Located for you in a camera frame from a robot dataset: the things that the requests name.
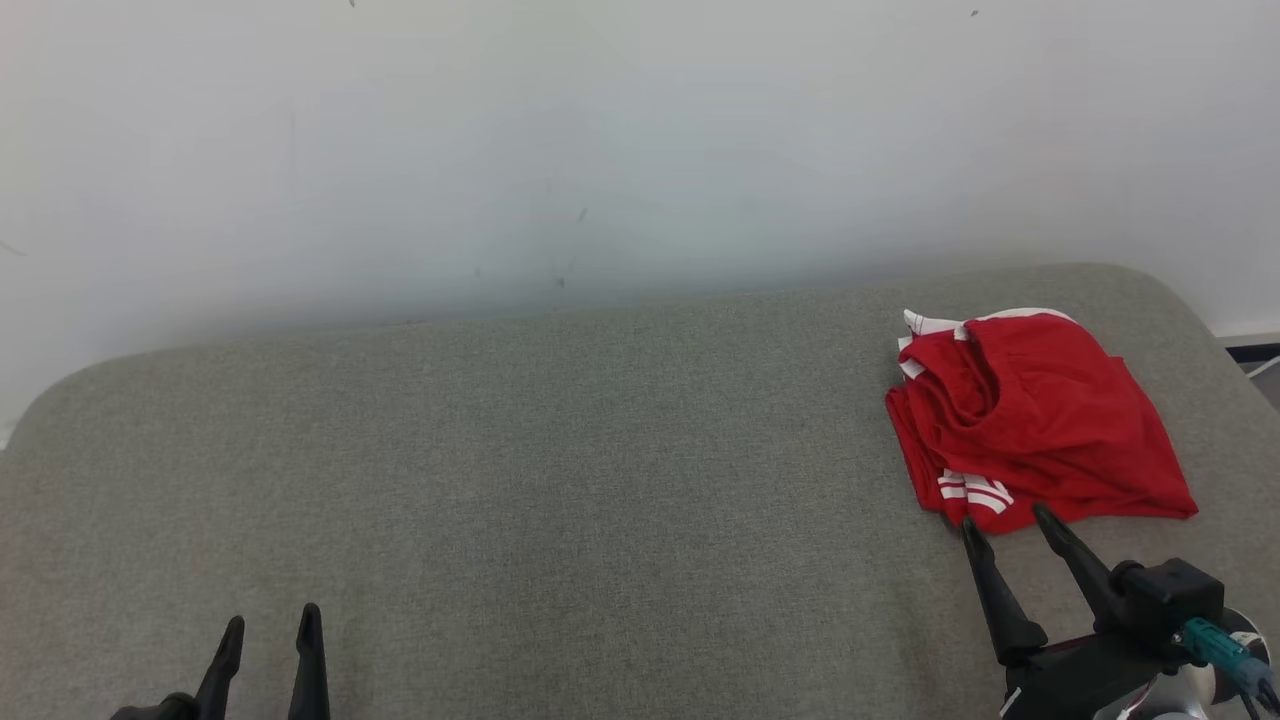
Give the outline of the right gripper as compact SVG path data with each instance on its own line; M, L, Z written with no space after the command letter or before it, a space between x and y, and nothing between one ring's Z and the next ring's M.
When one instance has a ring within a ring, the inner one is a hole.
M997 568L989 542L974 520L965 518L963 542L995 655L1001 666L1012 667L1000 720L1213 720L1212 711L1233 701L1242 703L1245 720L1274 720L1271 712L1248 708L1239 696L1217 693L1216 673L1190 656L1180 634L1175 642L1187 656L1164 660L1114 632L1120 628L1120 598L1107 566L1048 505L1036 503L1033 512L1050 548L1068 565L1085 598L1094 632L1108 633L1046 647L1044 629L1025 615ZM1225 610L1222 618L1220 624L1229 632L1260 635L1256 625L1234 610Z

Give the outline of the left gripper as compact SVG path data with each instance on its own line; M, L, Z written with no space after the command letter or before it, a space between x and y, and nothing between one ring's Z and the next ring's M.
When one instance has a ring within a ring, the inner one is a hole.
M244 619L233 616L193 696L170 693L157 705L125 706L109 720L225 720L230 684L241 667ZM288 720L332 720L323 639L323 616L316 603L306 603L294 642L298 665Z

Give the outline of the red jersey with number 23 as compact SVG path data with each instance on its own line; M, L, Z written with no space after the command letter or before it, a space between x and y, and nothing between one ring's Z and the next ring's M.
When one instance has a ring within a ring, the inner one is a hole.
M956 471L927 447L908 402L906 388L891 388L884 397L899 439L908 479L919 506L960 528L972 520L986 534L1007 534L1019 528L1014 497L1002 483Z

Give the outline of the red shorts with white stripe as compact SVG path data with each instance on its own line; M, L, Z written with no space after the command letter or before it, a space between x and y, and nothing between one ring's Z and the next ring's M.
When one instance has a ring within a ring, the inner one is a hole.
M1197 514L1155 405L1080 323L1046 307L902 319L893 387L906 388L925 447L1002 483L1016 530L1036 524L1036 503L1065 523Z

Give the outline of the grey fabric sofa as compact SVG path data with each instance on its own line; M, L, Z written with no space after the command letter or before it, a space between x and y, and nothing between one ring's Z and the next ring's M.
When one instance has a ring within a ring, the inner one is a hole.
M963 542L883 397L906 309L1050 307L1125 359L1199 514L1098 518L1280 644L1280 413L1165 284L1071 264L183 348L0 452L0 720L193 692L282 720L307 602L346 720L996 720Z

